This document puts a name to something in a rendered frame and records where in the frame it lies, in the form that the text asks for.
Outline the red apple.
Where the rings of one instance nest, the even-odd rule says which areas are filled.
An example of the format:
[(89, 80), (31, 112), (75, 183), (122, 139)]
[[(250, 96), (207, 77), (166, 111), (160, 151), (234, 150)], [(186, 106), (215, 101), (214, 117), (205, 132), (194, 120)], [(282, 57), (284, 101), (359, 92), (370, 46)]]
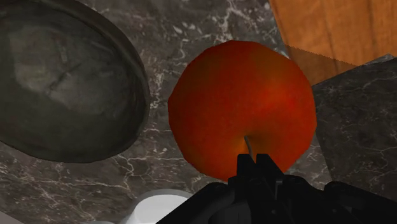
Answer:
[(240, 154), (265, 153), (287, 171), (317, 127), (307, 77), (292, 60), (253, 41), (204, 50), (187, 65), (167, 105), (185, 160), (220, 180), (235, 175)]

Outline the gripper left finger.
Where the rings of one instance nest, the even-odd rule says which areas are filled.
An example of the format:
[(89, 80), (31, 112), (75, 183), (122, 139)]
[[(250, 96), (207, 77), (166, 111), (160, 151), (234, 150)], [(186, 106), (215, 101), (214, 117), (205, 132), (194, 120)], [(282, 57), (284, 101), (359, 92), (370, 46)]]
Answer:
[(254, 168), (250, 155), (239, 155), (237, 174), (227, 184), (209, 183), (156, 224), (251, 224), (245, 189)]

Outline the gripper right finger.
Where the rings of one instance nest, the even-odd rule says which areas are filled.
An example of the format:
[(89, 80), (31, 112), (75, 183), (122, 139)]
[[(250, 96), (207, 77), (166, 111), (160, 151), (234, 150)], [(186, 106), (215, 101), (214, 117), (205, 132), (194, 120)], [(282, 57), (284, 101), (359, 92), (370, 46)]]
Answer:
[(268, 224), (397, 224), (397, 202), (372, 192), (331, 181), (323, 190), (304, 178), (284, 174), (267, 154), (256, 166), (270, 187)]

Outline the white cup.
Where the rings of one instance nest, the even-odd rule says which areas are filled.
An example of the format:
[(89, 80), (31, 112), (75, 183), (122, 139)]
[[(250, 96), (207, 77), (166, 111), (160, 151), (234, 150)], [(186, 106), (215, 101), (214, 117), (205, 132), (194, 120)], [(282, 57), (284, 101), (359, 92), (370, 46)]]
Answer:
[(148, 191), (133, 201), (128, 214), (118, 224), (156, 224), (192, 195), (170, 188)]

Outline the dark grey bowl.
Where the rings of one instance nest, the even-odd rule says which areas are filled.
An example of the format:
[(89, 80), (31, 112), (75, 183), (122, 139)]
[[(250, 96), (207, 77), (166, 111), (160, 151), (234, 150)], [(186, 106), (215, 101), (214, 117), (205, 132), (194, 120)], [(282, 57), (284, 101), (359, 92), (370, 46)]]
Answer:
[(150, 109), (128, 37), (78, 0), (0, 0), (0, 142), (90, 163), (133, 145)]

